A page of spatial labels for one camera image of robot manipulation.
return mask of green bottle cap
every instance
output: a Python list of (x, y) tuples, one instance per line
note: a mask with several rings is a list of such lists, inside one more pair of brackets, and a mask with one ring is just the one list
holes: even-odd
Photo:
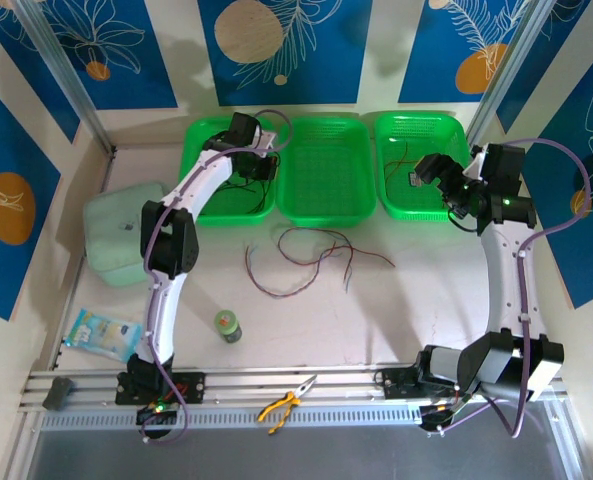
[(238, 320), (231, 310), (222, 310), (216, 314), (214, 325), (221, 335), (231, 335), (238, 328)]

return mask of blue panel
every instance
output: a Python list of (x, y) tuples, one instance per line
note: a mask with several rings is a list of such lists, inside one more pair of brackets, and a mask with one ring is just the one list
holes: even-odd
[(178, 106), (144, 0), (40, 5), (96, 108)]
[(0, 317), (9, 320), (60, 173), (0, 101)]
[[(575, 307), (593, 299), (593, 65), (541, 137), (573, 150), (591, 177), (592, 209), (572, 228), (549, 237), (567, 291)], [(563, 153), (534, 145), (528, 152), (523, 175), (544, 227), (559, 224), (582, 204), (583, 183), (577, 167)]]
[[(80, 120), (11, 10), (0, 6), (0, 43), (70, 142)], [(0, 78), (1, 88), (14, 88)]]
[(399, 102), (479, 101), (528, 3), (426, 0)]
[(554, 5), (496, 112), (505, 132), (514, 124), (589, 2), (590, 0), (558, 0)]
[(371, 0), (198, 0), (222, 106), (355, 103)]

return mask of green plastic basket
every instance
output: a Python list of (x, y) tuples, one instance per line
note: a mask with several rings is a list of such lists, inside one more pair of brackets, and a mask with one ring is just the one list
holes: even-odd
[[(210, 117), (194, 122), (185, 134), (183, 157), (180, 164), (179, 180), (192, 169), (203, 149), (205, 141), (229, 128), (232, 120), (227, 117)], [(272, 123), (260, 119), (263, 130), (273, 130)], [(245, 180), (234, 174), (230, 178), (234, 184), (243, 184)], [(215, 193), (203, 207), (197, 223), (203, 226), (221, 227), (237, 225), (258, 225), (274, 208), (276, 199), (276, 182), (270, 182), (265, 204), (258, 212), (250, 213), (259, 205), (263, 198), (263, 189), (259, 182), (254, 182), (245, 189), (231, 188)]]
[[(431, 153), (449, 155), (467, 165), (469, 147), (458, 120), (433, 112), (385, 113), (374, 123), (374, 134), (378, 195), (389, 215), (400, 220), (447, 221), (440, 192), (435, 185), (418, 186), (414, 167)], [(392, 163), (403, 157), (406, 163)]]
[[(300, 227), (352, 227), (376, 208), (367, 127), (353, 118), (300, 117), (281, 152), (277, 204)], [(288, 127), (281, 130), (282, 143)]]

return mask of small green bottle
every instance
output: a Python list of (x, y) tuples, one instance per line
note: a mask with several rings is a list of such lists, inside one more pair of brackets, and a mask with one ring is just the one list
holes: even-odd
[(237, 342), (243, 336), (236, 315), (231, 310), (218, 312), (214, 318), (214, 325), (227, 343)]

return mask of pliers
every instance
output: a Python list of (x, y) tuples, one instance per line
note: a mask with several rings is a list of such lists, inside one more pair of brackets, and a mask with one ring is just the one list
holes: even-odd
[(308, 378), (304, 383), (301, 383), (300, 386), (296, 390), (294, 390), (293, 392), (287, 392), (283, 398), (281, 398), (280, 400), (276, 400), (273, 403), (270, 403), (269, 405), (267, 405), (265, 408), (263, 408), (261, 410), (261, 412), (258, 414), (259, 422), (262, 422), (263, 420), (265, 420), (265, 417), (272, 410), (275, 410), (278, 407), (282, 407), (283, 405), (287, 405), (287, 410), (285, 410), (285, 414), (283, 415), (283, 418), (281, 419), (281, 421), (278, 423), (278, 425), (276, 425), (275, 427), (273, 427), (269, 430), (270, 435), (273, 435), (274, 433), (276, 433), (278, 431), (279, 428), (281, 428), (283, 425), (285, 425), (285, 421), (287, 420), (287, 417), (289, 417), (289, 414), (292, 413), (292, 408), (300, 405), (300, 402), (301, 402), (300, 397), (302, 397), (305, 394), (305, 392), (307, 392), (307, 390), (312, 388), (312, 385), (314, 385), (314, 382), (316, 382), (317, 376), (318, 375), (314, 375), (313, 377)]

